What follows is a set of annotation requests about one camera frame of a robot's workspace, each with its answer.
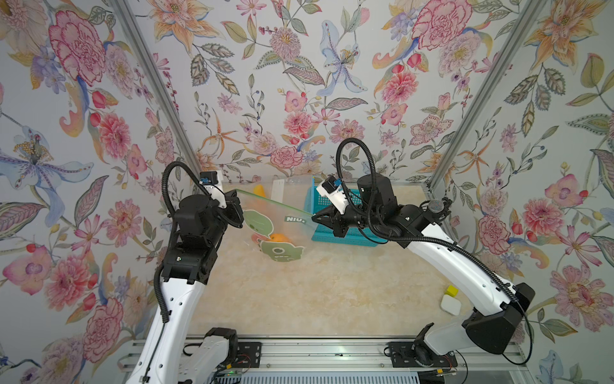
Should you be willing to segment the small red-yellow mango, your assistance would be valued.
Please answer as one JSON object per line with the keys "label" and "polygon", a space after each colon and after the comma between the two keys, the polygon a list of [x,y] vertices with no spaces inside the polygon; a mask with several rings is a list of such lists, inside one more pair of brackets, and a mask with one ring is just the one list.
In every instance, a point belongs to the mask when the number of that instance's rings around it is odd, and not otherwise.
{"label": "small red-yellow mango", "polygon": [[268,242],[270,240],[269,237],[265,235],[260,235],[258,233],[254,233],[251,236],[251,240],[258,246],[260,246],[263,242]]}

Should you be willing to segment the small yellow mango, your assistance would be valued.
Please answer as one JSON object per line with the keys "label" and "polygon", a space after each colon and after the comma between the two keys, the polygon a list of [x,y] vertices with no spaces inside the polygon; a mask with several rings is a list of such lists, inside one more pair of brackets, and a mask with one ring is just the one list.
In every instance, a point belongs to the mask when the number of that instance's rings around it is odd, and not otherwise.
{"label": "small yellow mango", "polygon": [[263,185],[256,185],[253,188],[253,193],[259,197],[266,198],[265,188]]}

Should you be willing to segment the clear zip-top bag blue zipper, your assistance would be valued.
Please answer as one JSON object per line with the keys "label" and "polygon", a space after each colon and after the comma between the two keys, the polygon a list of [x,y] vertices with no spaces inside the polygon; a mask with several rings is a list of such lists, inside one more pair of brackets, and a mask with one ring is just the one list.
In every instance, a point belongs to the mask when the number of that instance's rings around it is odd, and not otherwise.
{"label": "clear zip-top bag blue zipper", "polygon": [[[312,187],[313,178],[309,175],[291,177],[287,179],[270,179],[249,186],[238,187],[238,197],[243,208],[256,211],[268,211],[278,208],[289,211],[309,211],[308,196]],[[253,193],[256,185],[263,185],[266,198]]]}

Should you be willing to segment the orange mango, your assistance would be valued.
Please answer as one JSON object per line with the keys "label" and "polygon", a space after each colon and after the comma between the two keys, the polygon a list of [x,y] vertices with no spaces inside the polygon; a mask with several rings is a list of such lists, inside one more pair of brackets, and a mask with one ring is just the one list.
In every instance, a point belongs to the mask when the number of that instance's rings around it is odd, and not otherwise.
{"label": "orange mango", "polygon": [[290,243],[291,242],[291,240],[283,234],[270,235],[270,241],[275,242],[275,243]]}

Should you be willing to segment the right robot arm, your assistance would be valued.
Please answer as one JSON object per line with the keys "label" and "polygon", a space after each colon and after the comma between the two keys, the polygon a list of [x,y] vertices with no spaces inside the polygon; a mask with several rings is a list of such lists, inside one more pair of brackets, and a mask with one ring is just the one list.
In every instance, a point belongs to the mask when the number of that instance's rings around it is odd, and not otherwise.
{"label": "right robot arm", "polygon": [[370,230],[375,238],[420,256],[470,300],[473,309],[465,317],[444,326],[430,323],[415,337],[413,354],[422,366],[431,365],[436,356],[468,347],[492,355],[505,353],[535,291],[502,278],[449,238],[441,227],[451,206],[448,198],[401,205],[390,180],[380,174],[359,178],[357,193],[334,176],[316,190],[329,206],[312,219],[332,230],[334,237],[344,238],[352,228]]}

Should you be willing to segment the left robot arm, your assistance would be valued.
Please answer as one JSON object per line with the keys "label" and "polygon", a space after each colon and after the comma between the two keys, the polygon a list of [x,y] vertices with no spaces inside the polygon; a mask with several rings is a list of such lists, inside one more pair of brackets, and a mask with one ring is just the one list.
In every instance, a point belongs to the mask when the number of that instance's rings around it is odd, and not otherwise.
{"label": "left robot arm", "polygon": [[180,201],[171,215],[166,255],[154,274],[159,314],[153,320],[129,383],[208,383],[237,356],[237,332],[214,328],[190,356],[183,355],[187,331],[217,261],[229,227],[243,226],[236,190],[209,188]]}

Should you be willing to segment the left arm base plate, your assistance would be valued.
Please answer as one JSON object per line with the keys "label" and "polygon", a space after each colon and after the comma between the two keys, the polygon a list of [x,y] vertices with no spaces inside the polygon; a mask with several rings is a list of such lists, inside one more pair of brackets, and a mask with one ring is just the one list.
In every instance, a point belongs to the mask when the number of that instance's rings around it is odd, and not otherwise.
{"label": "left arm base plate", "polygon": [[261,358],[261,342],[239,342],[236,347],[231,348],[227,359],[217,364],[217,367],[256,369],[261,365]]}

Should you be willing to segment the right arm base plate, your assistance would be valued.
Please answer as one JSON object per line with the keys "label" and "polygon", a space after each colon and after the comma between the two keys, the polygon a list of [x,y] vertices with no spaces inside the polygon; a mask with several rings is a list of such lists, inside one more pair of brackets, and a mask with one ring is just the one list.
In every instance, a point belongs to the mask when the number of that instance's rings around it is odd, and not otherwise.
{"label": "right arm base plate", "polygon": [[427,347],[414,345],[414,342],[389,342],[384,355],[388,357],[393,368],[430,368],[455,369],[458,366],[453,353],[435,355]]}

